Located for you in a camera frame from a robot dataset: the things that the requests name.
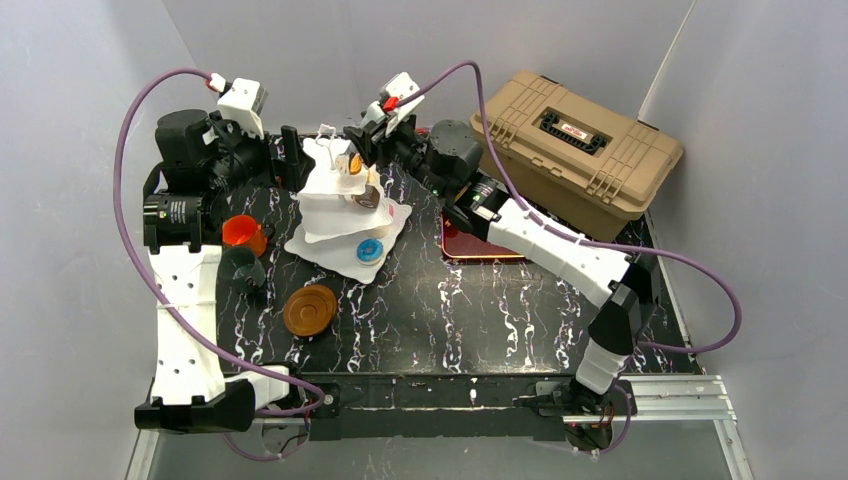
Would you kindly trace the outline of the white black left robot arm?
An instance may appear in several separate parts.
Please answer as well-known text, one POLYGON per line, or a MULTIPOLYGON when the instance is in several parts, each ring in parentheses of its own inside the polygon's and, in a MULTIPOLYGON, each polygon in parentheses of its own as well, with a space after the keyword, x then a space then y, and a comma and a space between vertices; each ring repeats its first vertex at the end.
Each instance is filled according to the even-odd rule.
POLYGON ((229 196, 246 185, 298 192, 315 162, 296 128, 252 132, 219 112, 161 117, 161 155, 143 189, 143 243, 157 292, 157 365, 137 427, 178 433, 246 431, 289 391, 287 369, 226 376, 216 354, 219 282, 259 290, 259 254, 222 238, 229 196))

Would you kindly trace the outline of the white coconut ball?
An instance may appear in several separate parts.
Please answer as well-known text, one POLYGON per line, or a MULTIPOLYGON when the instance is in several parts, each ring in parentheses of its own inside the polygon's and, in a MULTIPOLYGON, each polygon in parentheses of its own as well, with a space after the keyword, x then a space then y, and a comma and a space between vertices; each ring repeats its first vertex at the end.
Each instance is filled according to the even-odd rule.
POLYGON ((391 233, 391 231, 392 231, 392 225, 388 224, 388 225, 377 227, 377 228, 373 229, 371 231, 371 235, 372 235, 373 238, 379 239, 379 238, 383 238, 383 237, 389 235, 391 233))

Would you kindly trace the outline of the white three-tier cake stand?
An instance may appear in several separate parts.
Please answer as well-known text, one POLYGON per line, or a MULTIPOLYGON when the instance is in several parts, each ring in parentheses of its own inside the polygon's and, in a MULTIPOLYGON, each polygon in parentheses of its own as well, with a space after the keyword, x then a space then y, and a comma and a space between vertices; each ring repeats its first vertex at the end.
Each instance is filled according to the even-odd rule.
POLYGON ((301 222, 284 244, 284 250, 362 284, 372 283, 411 215, 412 207, 385 194, 374 166, 363 163, 362 172, 354 177, 342 177, 334 170, 333 161, 337 155, 357 153, 352 142, 341 138, 335 127, 322 124, 315 138, 303 142, 303 148, 315 160, 315 167, 305 188, 292 196, 301 222), (351 196, 363 193, 367 184, 377 186, 382 194, 376 209, 363 208, 351 201, 351 196), (397 206, 395 218, 388 213, 391 203, 397 206), (391 233, 378 239, 385 248, 382 261, 375 265, 358 262, 357 245, 373 238, 373 229, 388 224, 392 225, 391 233))

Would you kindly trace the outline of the chocolate swirl roll cake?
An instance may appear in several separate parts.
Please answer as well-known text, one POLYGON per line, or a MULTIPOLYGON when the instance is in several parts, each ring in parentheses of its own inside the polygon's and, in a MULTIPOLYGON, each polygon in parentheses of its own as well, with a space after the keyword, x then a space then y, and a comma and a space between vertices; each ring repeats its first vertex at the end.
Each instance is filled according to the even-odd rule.
POLYGON ((376 209, 379 206, 381 197, 382 194, 377 186, 367 184, 363 193, 351 196, 351 201, 363 208, 376 209))

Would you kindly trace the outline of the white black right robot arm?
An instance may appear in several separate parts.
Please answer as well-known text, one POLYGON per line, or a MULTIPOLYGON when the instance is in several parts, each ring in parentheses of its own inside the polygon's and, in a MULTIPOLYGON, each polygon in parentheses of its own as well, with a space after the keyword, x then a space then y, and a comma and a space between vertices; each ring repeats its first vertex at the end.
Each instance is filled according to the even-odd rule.
POLYGON ((659 302, 655 258, 563 239, 552 232, 553 221, 536 222, 516 196, 480 170, 483 147, 462 122, 443 120, 423 135, 413 120, 395 130, 370 121, 346 126, 343 134, 366 165, 394 163, 442 199, 443 213, 458 230, 522 255, 597 306, 571 388, 593 396, 610 390, 659 302))

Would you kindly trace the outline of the metal serving tongs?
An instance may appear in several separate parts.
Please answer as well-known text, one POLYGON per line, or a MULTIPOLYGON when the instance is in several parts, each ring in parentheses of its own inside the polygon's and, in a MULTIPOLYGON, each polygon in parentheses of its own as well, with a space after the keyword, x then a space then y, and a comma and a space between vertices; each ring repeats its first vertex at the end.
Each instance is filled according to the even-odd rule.
POLYGON ((359 153, 342 153, 337 155, 333 161, 334 170, 342 177, 354 177, 349 173, 350 158, 359 153))

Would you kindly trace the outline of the blue sprinkled donut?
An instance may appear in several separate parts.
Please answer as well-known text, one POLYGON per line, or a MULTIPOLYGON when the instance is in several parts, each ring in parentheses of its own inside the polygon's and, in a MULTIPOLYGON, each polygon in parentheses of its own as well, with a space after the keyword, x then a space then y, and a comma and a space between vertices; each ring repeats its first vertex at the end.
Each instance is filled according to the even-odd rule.
POLYGON ((367 238, 356 247, 356 259, 363 265, 375 265, 382 261, 385 248, 382 242, 375 238, 367 238))

